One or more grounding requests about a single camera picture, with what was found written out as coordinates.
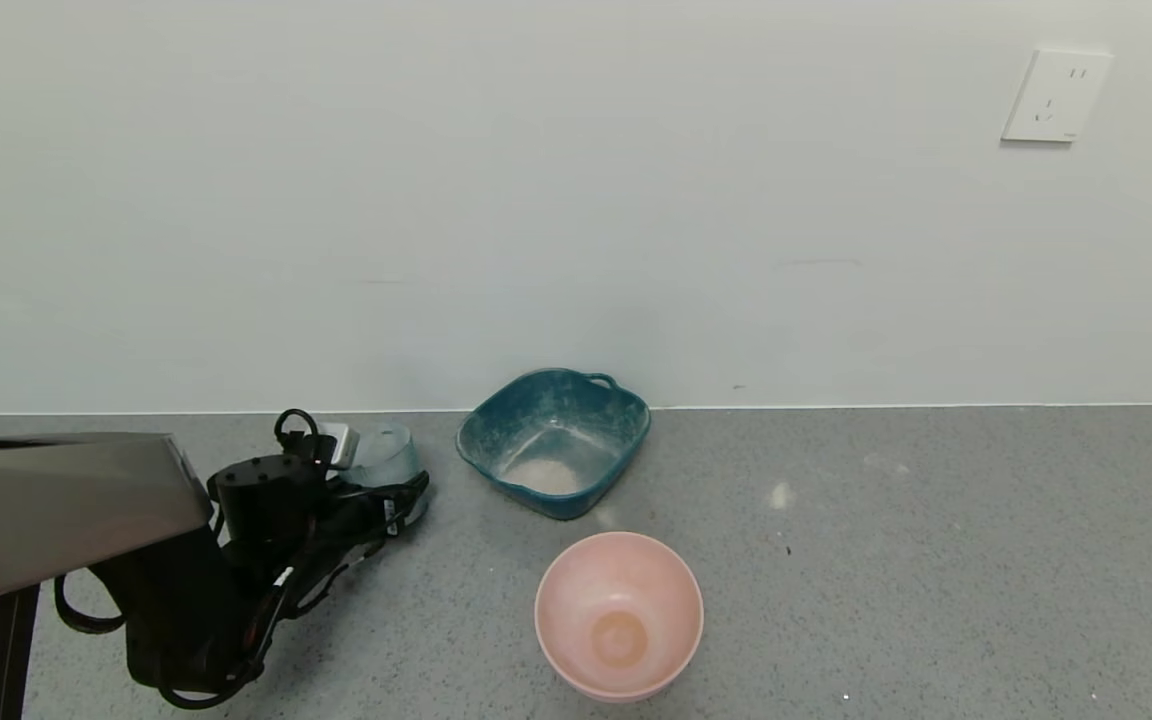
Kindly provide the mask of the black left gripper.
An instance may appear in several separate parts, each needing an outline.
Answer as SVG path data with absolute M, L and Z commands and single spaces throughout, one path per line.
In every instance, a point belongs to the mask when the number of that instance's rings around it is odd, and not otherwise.
M 353 488 L 335 497 L 340 520 L 338 541 L 344 544 L 384 544 L 397 537 L 406 520 L 420 520 L 429 510 L 430 475 L 420 470 L 399 488 Z

